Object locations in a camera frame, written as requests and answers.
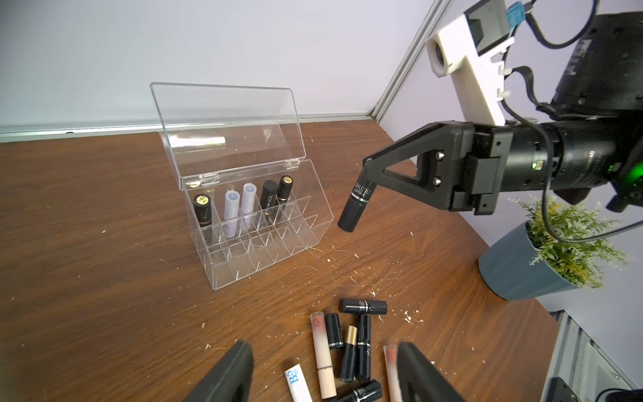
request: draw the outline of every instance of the green led light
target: green led light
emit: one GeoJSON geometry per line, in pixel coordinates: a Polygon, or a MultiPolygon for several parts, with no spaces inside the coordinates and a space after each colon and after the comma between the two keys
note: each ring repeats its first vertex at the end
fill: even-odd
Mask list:
{"type": "Polygon", "coordinates": [[[639,163],[638,165],[634,166],[634,169],[629,172],[627,178],[625,179],[625,182],[627,182],[628,184],[633,184],[641,176],[643,176],[643,163],[639,163]]]}

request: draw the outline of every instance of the potted plant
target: potted plant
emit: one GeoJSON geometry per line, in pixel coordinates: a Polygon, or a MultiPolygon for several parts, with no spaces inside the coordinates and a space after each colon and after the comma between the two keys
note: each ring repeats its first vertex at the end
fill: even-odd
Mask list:
{"type": "MultiPolygon", "coordinates": [[[[569,243],[555,240],[545,228],[541,201],[512,200],[527,211],[521,223],[492,245],[478,259],[480,274],[498,296],[523,300],[577,288],[599,288],[603,274],[597,259],[616,267],[626,264],[628,255],[606,239],[569,243]]],[[[599,219],[599,206],[587,210],[583,205],[563,207],[555,197],[548,199],[548,215],[557,233],[567,239],[603,233],[619,223],[599,219]]]]}

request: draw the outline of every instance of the green artificial plant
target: green artificial plant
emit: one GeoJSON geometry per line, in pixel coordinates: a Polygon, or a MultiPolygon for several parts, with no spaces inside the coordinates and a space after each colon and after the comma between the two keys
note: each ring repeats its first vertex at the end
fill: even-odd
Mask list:
{"type": "MultiPolygon", "coordinates": [[[[596,258],[617,268],[617,263],[627,264],[628,255],[614,247],[606,239],[592,242],[559,242],[545,228],[541,212],[541,200],[533,202],[512,200],[527,211],[527,235],[537,249],[532,265],[545,261],[563,278],[582,288],[599,288],[603,285],[603,272],[596,258]]],[[[620,223],[615,219],[599,219],[600,204],[593,210],[584,205],[563,206],[555,197],[548,199],[549,221],[556,233],[567,239],[581,239],[605,232],[620,223]]]]}

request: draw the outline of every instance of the white wall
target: white wall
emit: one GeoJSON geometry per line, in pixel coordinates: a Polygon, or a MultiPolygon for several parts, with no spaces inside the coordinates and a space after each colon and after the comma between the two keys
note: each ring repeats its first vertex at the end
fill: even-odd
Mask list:
{"type": "Polygon", "coordinates": [[[0,1],[0,127],[156,123],[152,81],[373,108],[432,0],[0,1]]]}
{"type": "MultiPolygon", "coordinates": [[[[475,0],[456,0],[444,22],[452,21],[475,0]]],[[[591,1],[539,0],[536,17],[545,36],[554,42],[562,42],[573,36],[582,27],[589,13],[591,1]]],[[[611,0],[601,3],[600,12],[627,12],[643,9],[639,0],[611,0]]],[[[560,79],[573,46],[563,50],[549,50],[534,39],[526,24],[516,35],[516,44],[511,48],[507,65],[528,65],[534,70],[535,91],[539,100],[549,101],[560,79]]],[[[524,83],[519,77],[507,80],[506,89],[513,93],[508,103],[523,116],[533,116],[541,121],[545,115],[534,111],[524,92],[524,83]]],[[[393,138],[398,139],[424,124],[440,120],[463,119],[450,78],[437,78],[431,71],[426,54],[423,54],[393,105],[381,122],[393,138]]],[[[592,190],[588,206],[597,201],[605,205],[613,195],[611,186],[592,190]]],[[[496,213],[492,216],[474,216],[463,213],[467,222],[488,243],[493,244],[509,230],[525,220],[524,213],[509,197],[529,198],[527,193],[506,193],[500,196],[496,213]]],[[[628,222],[643,219],[643,209],[628,207],[616,215],[628,222]]],[[[614,243],[638,260],[632,261],[623,270],[605,269],[605,287],[596,291],[575,290],[539,298],[549,311],[566,310],[570,316],[594,339],[614,362],[638,386],[643,387],[643,251],[640,239],[643,229],[613,238],[614,243]]]]}

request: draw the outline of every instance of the white lip balm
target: white lip balm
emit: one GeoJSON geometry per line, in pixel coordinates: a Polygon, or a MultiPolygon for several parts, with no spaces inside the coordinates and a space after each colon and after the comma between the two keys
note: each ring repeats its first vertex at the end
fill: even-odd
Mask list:
{"type": "Polygon", "coordinates": [[[294,402],[312,402],[311,392],[303,377],[302,367],[298,364],[285,371],[285,379],[294,402]]]}
{"type": "Polygon", "coordinates": [[[252,232],[253,216],[255,210],[255,198],[257,197],[257,186],[252,183],[243,185],[243,197],[241,198],[241,232],[252,232]]]}
{"type": "Polygon", "coordinates": [[[223,210],[223,219],[226,221],[224,226],[224,231],[226,232],[226,237],[232,239],[237,235],[237,228],[239,227],[239,220],[236,219],[239,217],[239,193],[230,190],[226,193],[226,207],[223,210]]]}
{"type": "Polygon", "coordinates": [[[323,311],[311,314],[312,340],[315,345],[317,375],[320,379],[321,398],[337,396],[335,375],[332,373],[331,350],[328,348],[328,334],[323,311]]]}

